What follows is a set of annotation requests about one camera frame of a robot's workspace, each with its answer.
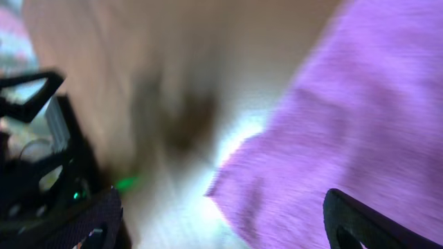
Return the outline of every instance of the blurry object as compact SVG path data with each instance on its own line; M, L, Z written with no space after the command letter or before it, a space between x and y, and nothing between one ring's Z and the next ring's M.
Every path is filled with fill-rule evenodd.
M0 98L0 117L31 122L63 78L47 72L0 80L3 87L42 77L47 78L44 87L27 102L15 104ZM123 237L117 190L100 180L68 98L52 98L48 110L45 116L51 136L58 141L54 154L51 142L44 139L31 141L18 158L2 154L0 248L72 248L79 242L82 248L113 248L116 237ZM9 136L3 133L1 137L1 151L7 151ZM28 154L32 149L42 151L37 156Z
M340 190L326 193L323 216L333 249L443 248Z

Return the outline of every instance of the purple cloth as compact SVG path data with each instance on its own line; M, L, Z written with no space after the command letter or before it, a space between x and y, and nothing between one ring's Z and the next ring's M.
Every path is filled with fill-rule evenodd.
M253 248L328 248L338 188L443 244L443 1L346 5L208 192Z

